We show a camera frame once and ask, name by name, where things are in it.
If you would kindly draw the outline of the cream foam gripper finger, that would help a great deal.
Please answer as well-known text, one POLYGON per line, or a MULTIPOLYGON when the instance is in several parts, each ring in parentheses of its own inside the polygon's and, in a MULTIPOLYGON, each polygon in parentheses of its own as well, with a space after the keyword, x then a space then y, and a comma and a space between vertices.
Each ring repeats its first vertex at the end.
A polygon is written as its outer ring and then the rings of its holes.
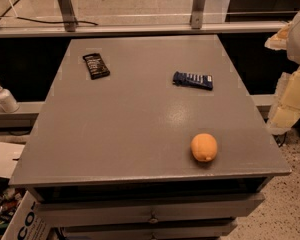
POLYGON ((283 135, 300 119, 300 66, 292 74, 283 72, 279 78, 271 105, 267 130, 283 135))
POLYGON ((269 37, 264 46, 271 50, 287 50, 289 48, 289 37, 292 23, 288 22, 277 33, 269 37))

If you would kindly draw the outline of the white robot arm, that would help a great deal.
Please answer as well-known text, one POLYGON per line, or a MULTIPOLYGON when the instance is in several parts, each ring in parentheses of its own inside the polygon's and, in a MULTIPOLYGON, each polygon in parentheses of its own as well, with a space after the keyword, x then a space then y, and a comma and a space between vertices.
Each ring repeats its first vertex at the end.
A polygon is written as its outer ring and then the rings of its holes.
POLYGON ((292 74, 278 79, 266 127, 272 135, 283 135, 300 119, 300 11, 293 20, 268 38, 265 47, 285 50, 287 58, 298 64, 292 74))

